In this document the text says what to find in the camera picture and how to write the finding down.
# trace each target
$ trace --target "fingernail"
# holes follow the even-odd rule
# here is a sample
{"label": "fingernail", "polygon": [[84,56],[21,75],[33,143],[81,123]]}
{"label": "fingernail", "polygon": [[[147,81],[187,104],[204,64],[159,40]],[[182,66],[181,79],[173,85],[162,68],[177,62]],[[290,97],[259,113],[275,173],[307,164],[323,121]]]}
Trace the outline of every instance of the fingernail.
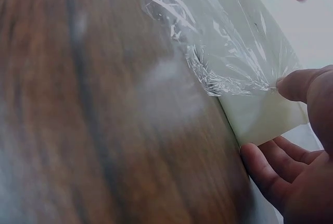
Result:
{"label": "fingernail", "polygon": [[284,77],[281,77],[281,78],[277,79],[277,81],[276,81],[276,87],[277,87],[277,89],[279,89],[279,87],[282,85],[283,79],[284,79]]}

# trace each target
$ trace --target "plastic sheet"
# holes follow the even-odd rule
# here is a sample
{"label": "plastic sheet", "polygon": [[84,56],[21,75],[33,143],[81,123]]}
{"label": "plastic sheet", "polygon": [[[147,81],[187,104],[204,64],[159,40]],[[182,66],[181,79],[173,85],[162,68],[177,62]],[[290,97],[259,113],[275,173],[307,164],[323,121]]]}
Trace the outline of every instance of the plastic sheet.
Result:
{"label": "plastic sheet", "polygon": [[[300,68],[284,35],[267,26],[264,7],[248,8],[242,0],[142,0],[142,5],[168,28],[209,95],[274,92],[277,78]],[[278,44],[268,42],[272,34]],[[216,63],[224,65],[221,72],[212,67]]]}

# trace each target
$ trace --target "brown wooden table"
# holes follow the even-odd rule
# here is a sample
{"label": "brown wooden table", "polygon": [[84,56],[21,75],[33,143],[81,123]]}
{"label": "brown wooden table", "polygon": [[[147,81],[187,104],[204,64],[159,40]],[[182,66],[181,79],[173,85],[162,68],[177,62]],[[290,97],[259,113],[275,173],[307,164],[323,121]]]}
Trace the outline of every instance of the brown wooden table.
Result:
{"label": "brown wooden table", "polygon": [[139,0],[0,0],[0,223],[247,223],[216,98]]}

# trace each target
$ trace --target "plastic wrap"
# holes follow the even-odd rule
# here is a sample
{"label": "plastic wrap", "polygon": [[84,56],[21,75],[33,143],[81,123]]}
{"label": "plastic wrap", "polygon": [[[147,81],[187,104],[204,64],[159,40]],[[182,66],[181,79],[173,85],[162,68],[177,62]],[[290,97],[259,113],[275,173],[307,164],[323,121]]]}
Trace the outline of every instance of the plastic wrap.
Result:
{"label": "plastic wrap", "polygon": [[[264,7],[248,8],[243,0],[142,0],[142,5],[168,28],[209,95],[274,92],[277,78],[300,68],[283,35],[275,36],[278,44],[269,43],[267,35],[276,32],[267,27],[271,19]],[[216,63],[224,65],[221,72],[214,70]]]}
{"label": "plastic wrap", "polygon": [[240,145],[260,145],[308,123],[306,106],[282,98],[276,80],[301,68],[260,0],[141,0],[170,34]]}

